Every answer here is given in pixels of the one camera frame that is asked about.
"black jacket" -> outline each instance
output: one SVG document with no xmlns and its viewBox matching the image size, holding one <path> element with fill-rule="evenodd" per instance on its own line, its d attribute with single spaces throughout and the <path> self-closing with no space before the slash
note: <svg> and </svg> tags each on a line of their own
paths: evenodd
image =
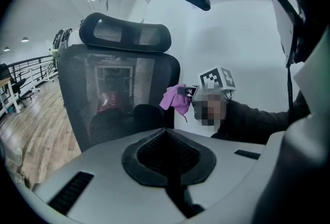
<svg viewBox="0 0 330 224">
<path fill-rule="evenodd" d="M 305 98 L 299 92 L 293 103 L 293 120 L 297 121 L 308 114 L 310 112 Z M 212 138 L 266 144 L 273 133 L 285 131 L 288 128 L 288 117 L 288 112 L 259 111 L 231 100 L 227 103 L 226 120 Z"/>
</svg>

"vent slot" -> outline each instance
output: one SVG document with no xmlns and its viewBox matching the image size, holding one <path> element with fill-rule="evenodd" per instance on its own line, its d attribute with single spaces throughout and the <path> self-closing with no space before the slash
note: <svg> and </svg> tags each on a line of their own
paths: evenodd
<svg viewBox="0 0 330 224">
<path fill-rule="evenodd" d="M 68 184 L 48 203 L 57 212 L 66 215 L 85 188 L 88 186 L 94 175 L 79 172 Z"/>
<path fill-rule="evenodd" d="M 237 150 L 234 154 L 237 154 L 239 156 L 244 156 L 244 157 L 247 157 L 247 158 L 251 158 L 251 159 L 254 159 L 254 160 L 258 160 L 260 155 L 259 153 L 256 153 L 256 152 L 249 152 L 249 151 L 244 151 L 244 150 Z"/>
</svg>

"mesh headrest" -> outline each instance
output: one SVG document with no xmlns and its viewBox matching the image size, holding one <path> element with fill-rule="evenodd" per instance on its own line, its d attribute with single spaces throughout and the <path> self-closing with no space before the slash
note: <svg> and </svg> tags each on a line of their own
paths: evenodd
<svg viewBox="0 0 330 224">
<path fill-rule="evenodd" d="M 170 32 L 163 25 L 133 23 L 98 12 L 85 19 L 79 36 L 87 45 L 144 52 L 164 53 L 172 44 Z"/>
</svg>

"black rubber pad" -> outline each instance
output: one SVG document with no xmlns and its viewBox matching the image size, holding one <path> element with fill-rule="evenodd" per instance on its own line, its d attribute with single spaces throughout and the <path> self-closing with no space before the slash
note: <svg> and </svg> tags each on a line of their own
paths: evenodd
<svg viewBox="0 0 330 224">
<path fill-rule="evenodd" d="M 254 160 L 258 160 L 260 155 L 259 153 L 256 153 L 256 152 L 249 152 L 249 151 L 244 151 L 244 150 L 237 150 L 235 152 L 235 154 L 239 155 L 239 156 L 244 156 L 244 157 L 247 157 L 247 158 L 251 158 L 251 159 L 254 159 Z"/>
</svg>

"black strap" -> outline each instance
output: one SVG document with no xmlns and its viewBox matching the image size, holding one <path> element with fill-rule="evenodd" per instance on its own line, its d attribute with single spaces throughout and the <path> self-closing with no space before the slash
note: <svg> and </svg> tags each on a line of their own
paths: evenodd
<svg viewBox="0 0 330 224">
<path fill-rule="evenodd" d="M 288 126 L 293 123 L 293 96 L 290 66 L 288 66 L 288 96 L 289 96 L 289 120 Z"/>
</svg>

